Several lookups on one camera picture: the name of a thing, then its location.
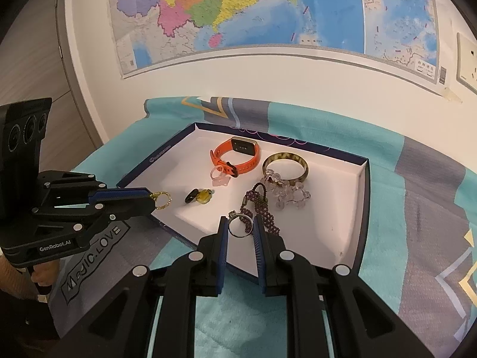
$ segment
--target silver screw head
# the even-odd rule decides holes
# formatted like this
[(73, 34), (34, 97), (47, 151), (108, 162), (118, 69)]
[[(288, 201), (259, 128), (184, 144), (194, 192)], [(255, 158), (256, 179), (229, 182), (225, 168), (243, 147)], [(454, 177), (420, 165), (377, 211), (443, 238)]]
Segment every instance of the silver screw head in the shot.
[(144, 265), (135, 266), (133, 269), (133, 275), (136, 277), (144, 276), (147, 273), (147, 268)]
[(200, 251), (193, 251), (189, 253), (189, 260), (191, 261), (200, 261), (204, 258), (204, 255)]
[(292, 251), (284, 250), (280, 253), (280, 258), (285, 261), (291, 261), (292, 259), (295, 258), (295, 255), (293, 254)]
[(340, 276), (347, 276), (350, 274), (350, 271), (351, 271), (350, 268), (347, 267), (346, 265), (337, 265), (334, 270)]

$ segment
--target gold keychain ring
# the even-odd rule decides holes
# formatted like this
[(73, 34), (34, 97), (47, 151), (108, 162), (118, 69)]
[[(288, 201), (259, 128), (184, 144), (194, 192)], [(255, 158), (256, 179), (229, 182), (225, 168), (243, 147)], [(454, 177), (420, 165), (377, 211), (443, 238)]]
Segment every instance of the gold keychain ring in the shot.
[(166, 196), (169, 198), (169, 200), (168, 200), (168, 202), (167, 202), (165, 205), (156, 206), (156, 210), (165, 209), (165, 208), (166, 208), (168, 205), (170, 205), (171, 202), (172, 202), (171, 194), (169, 194), (168, 192), (165, 192), (165, 191), (154, 192), (153, 194), (151, 194), (151, 198), (154, 199), (155, 202), (157, 202), (157, 199), (158, 199), (161, 195), (166, 195)]

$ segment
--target map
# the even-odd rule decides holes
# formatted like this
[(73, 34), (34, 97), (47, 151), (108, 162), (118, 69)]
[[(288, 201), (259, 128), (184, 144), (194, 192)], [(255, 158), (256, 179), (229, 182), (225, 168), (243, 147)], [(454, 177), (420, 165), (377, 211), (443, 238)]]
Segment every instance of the map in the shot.
[(123, 74), (211, 50), (317, 47), (434, 81), (435, 0), (109, 0)]

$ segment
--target door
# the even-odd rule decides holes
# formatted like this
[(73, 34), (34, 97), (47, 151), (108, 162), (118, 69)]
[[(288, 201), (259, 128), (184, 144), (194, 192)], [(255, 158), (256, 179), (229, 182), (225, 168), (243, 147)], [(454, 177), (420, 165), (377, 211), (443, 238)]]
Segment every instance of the door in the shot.
[(64, 71), (57, 0), (29, 0), (0, 44), (0, 105), (52, 97), (40, 171), (69, 171), (95, 150)]

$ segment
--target open box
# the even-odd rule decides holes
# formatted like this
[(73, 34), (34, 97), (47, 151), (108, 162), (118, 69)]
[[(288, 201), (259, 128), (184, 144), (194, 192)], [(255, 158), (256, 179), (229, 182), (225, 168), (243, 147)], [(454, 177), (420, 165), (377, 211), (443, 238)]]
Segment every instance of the open box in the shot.
[[(213, 163), (209, 152), (235, 136), (258, 142), (259, 164), (252, 171), (232, 178), (228, 186), (212, 187)], [(361, 156), (263, 132), (194, 123), (160, 146), (117, 186), (169, 192), (171, 204), (154, 211), (153, 216), (179, 239), (197, 245), (203, 236), (217, 232), (221, 216), (228, 216), (232, 210), (239, 212), (245, 193), (263, 177), (264, 160), (277, 152), (295, 153), (306, 160), (309, 174), (304, 186), (312, 195), (302, 209), (288, 204), (278, 211), (269, 202), (269, 211), (275, 217), (286, 247), (317, 266), (331, 269), (343, 263), (359, 269), (370, 200), (369, 162)], [(222, 159), (243, 163), (250, 156), (230, 151)], [(303, 168), (291, 160), (278, 160), (269, 168), (279, 172), (282, 178), (295, 178), (303, 172)], [(186, 204), (184, 199), (193, 189), (214, 189), (215, 193), (205, 205)], [(247, 208), (254, 212), (251, 202)], [(227, 263), (249, 277), (257, 276), (253, 236), (229, 236)]]

